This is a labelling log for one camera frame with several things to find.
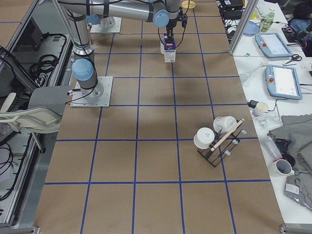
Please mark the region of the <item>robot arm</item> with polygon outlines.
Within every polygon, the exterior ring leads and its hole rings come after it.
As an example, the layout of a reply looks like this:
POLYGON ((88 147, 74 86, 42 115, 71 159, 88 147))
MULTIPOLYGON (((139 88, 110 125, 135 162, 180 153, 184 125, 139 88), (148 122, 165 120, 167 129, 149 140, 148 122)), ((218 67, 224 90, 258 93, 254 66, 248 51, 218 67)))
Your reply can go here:
POLYGON ((74 44, 72 75, 77 84, 69 104, 75 107, 107 107, 110 102, 113 79, 97 75, 91 34, 119 33, 121 20, 130 19, 166 28, 164 41, 174 42, 177 22, 187 24, 178 0, 57 0, 55 4, 74 44))
POLYGON ((101 28, 111 28, 115 25, 114 17, 105 17, 102 15, 92 14, 86 16, 86 20, 92 25, 99 25, 101 28))

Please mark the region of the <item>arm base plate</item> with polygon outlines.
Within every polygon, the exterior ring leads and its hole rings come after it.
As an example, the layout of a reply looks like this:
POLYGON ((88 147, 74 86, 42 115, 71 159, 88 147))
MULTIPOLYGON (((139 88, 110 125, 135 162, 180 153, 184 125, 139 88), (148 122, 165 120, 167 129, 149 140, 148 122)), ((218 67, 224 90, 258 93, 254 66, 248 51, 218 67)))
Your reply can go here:
POLYGON ((88 18, 91 24, 91 34, 113 34, 119 33, 121 29, 121 18, 103 17, 92 15, 88 18))
POLYGON ((73 93, 70 106, 73 108, 109 107, 113 77, 98 76, 97 80, 97 86, 87 97, 85 96, 90 93, 92 89, 89 91, 81 89, 79 83, 76 82, 75 88, 79 89, 79 91, 73 93))

